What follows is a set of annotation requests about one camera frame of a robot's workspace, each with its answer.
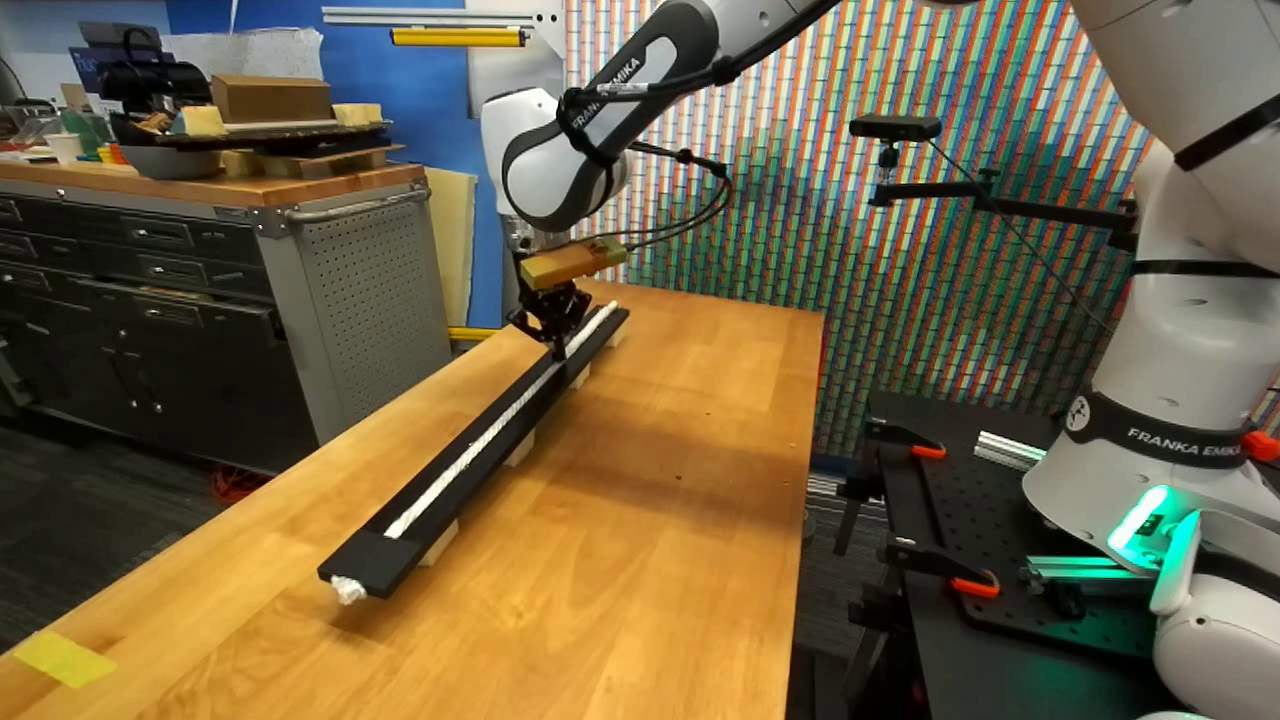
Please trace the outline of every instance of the green led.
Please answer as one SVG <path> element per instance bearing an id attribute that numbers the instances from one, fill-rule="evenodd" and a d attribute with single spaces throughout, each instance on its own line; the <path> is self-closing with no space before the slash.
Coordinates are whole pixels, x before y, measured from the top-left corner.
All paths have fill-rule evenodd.
<path id="1" fill-rule="evenodd" d="M 1155 515 L 1155 508 L 1168 499 L 1168 490 L 1162 485 L 1155 485 L 1155 490 L 1146 490 L 1135 505 L 1132 505 L 1132 512 L 1117 526 L 1117 534 L 1108 537 L 1108 545 L 1120 552 L 1120 556 L 1126 556 L 1124 550 L 1126 550 L 1126 540 L 1135 537 L 1135 527 L 1143 527 L 1153 515 Z"/>

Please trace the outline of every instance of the striped curtain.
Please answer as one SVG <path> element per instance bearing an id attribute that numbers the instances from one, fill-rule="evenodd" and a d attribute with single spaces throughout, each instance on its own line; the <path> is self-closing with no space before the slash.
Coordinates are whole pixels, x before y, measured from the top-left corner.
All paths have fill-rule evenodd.
<path id="1" fill-rule="evenodd" d="M 572 80 L 589 80 L 656 0 L 572 0 Z M 969 201 L 869 210 L 863 113 L 941 115 L 941 147 L 994 169 L 998 196 L 1117 210 L 1143 152 L 1062 0 L 849 0 L 733 87 L 675 106 L 651 145 L 728 160 L 734 204 L 646 247 L 619 281 L 828 316 L 821 456 L 849 456 L 872 391 L 1051 413 L 1095 366 L 1126 256 L 1095 229 L 994 219 Z M 895 180 L 959 180 L 902 147 Z M 590 229 L 670 224 L 710 185 L 633 165 Z"/>

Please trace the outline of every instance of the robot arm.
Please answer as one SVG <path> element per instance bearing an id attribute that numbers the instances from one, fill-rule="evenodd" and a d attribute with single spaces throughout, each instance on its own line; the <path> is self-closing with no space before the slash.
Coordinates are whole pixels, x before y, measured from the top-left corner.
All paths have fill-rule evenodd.
<path id="1" fill-rule="evenodd" d="M 771 58 L 837 0 L 667 0 L 590 77 L 589 87 L 499 97 L 499 193 L 538 234 L 566 234 L 619 185 L 619 152 L 679 97 L 728 86 Z"/>

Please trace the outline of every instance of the wooden tabletop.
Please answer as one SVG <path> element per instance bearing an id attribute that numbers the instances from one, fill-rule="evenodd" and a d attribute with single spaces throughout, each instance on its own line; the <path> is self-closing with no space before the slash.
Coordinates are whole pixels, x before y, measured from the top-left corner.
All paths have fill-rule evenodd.
<path id="1" fill-rule="evenodd" d="M 317 566 L 538 358 L 512 327 L 0 655 L 0 715 L 785 715 L 823 325 L 590 292 L 625 342 L 393 600 Z"/>
<path id="2" fill-rule="evenodd" d="M 0 165 L 0 185 L 26 193 L 111 193 L 192 210 L 292 210 L 303 201 L 422 185 L 422 171 L 374 169 L 325 180 L 148 180 L 125 165 Z"/>

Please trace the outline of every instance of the metal cabinet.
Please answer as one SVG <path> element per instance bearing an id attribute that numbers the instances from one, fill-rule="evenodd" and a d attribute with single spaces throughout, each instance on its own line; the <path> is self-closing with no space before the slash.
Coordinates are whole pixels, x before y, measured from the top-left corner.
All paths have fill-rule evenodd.
<path id="1" fill-rule="evenodd" d="M 171 210 L 0 188 L 0 384 L 278 473 L 448 361 L 422 188 Z"/>

